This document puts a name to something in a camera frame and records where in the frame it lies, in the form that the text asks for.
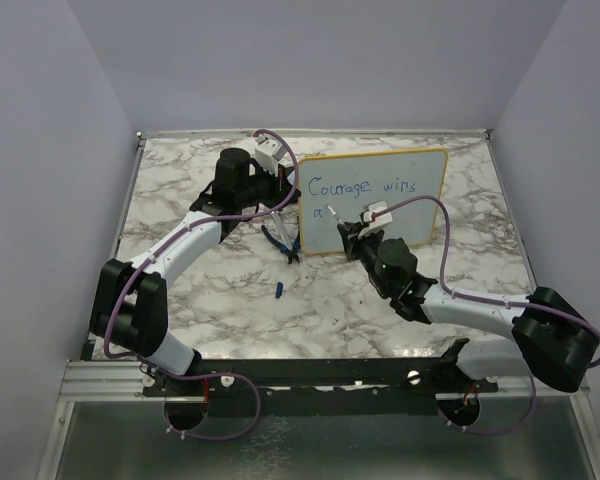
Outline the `yellow framed whiteboard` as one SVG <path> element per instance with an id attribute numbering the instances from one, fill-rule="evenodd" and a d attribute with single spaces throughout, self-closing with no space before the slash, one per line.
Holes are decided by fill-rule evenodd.
<path id="1" fill-rule="evenodd" d="M 341 253 L 334 210 L 358 222 L 370 205 L 439 198 L 449 153 L 440 147 L 305 157 L 299 162 L 299 230 L 306 255 Z"/>

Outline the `blue marker cap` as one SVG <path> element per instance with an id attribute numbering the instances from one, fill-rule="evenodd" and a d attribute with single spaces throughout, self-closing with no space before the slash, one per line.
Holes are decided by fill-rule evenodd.
<path id="1" fill-rule="evenodd" d="M 284 285 L 282 282 L 278 282 L 276 285 L 275 298 L 280 299 L 283 294 Z"/>

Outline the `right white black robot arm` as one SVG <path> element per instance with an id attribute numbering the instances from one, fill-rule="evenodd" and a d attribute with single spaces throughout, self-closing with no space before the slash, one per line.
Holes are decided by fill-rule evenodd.
<path id="1" fill-rule="evenodd" d="M 403 239 L 387 239 L 363 223 L 340 221 L 348 260 L 359 262 L 378 295 L 403 319 L 455 324 L 491 333 L 497 341 L 461 348 L 439 367 L 441 383 L 461 391 L 474 379 L 531 374 L 566 393 L 580 388 L 600 338 L 558 292 L 538 287 L 522 297 L 460 292 L 417 271 L 417 257 Z"/>

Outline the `blue whiteboard marker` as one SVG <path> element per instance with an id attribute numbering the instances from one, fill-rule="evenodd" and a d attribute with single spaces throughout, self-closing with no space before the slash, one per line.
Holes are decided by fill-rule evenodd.
<path id="1" fill-rule="evenodd" d="M 336 212 L 336 210 L 331 205 L 327 204 L 326 209 L 329 211 L 329 213 L 332 215 L 332 217 L 334 218 L 335 222 L 338 225 L 344 224 L 344 221 L 342 220 L 342 218 L 339 216 L 339 214 Z"/>

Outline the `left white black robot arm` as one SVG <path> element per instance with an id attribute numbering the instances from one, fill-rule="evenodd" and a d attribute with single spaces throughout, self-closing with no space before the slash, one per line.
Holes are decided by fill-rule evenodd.
<path id="1" fill-rule="evenodd" d="M 202 254 L 219 245 L 248 209 L 272 214 L 299 193 L 288 180 L 282 158 L 289 149 L 261 135 L 254 152 L 221 151 L 213 180 L 183 220 L 156 245 L 132 260 L 109 260 L 101 269 L 89 330 L 104 345 L 122 348 L 166 372 L 166 382 L 186 395 L 200 385 L 200 353 L 169 330 L 167 293 Z"/>

